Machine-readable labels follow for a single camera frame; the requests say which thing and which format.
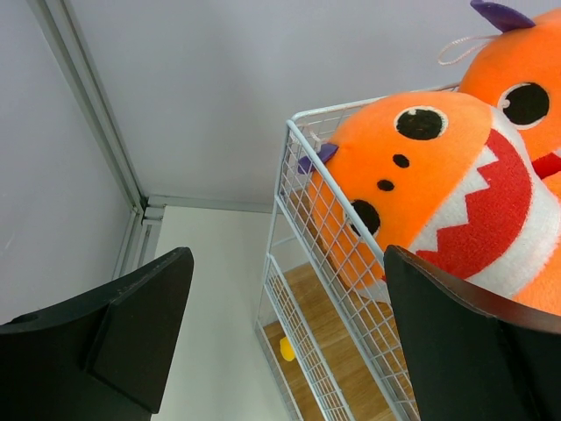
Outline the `large orange shark plush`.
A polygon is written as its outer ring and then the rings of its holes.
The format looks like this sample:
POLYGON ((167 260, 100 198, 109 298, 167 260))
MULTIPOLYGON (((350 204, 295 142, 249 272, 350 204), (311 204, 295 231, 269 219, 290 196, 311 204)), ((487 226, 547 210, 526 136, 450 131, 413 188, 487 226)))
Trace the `large orange shark plush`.
POLYGON ((473 60, 455 92, 388 98, 382 119, 384 154, 404 152, 411 175, 384 164, 398 203, 428 189, 426 209, 462 208, 522 219, 555 217, 560 195, 560 13, 537 18, 502 4, 472 7, 499 30, 473 60))

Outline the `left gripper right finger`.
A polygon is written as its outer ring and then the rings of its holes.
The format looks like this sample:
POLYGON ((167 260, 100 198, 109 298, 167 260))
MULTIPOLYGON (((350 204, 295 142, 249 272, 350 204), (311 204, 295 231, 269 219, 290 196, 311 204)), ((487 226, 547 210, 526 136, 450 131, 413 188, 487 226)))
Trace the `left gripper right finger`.
POLYGON ((422 420, 558 420, 560 318, 399 247, 387 287, 422 420))

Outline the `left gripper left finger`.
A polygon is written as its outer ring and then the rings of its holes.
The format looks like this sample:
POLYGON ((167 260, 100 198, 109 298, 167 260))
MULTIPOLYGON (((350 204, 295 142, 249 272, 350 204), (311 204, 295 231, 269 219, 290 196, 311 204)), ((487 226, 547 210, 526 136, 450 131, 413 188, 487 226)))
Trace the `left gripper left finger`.
POLYGON ((1 326, 3 420, 149 420, 194 273, 187 247, 1 326))

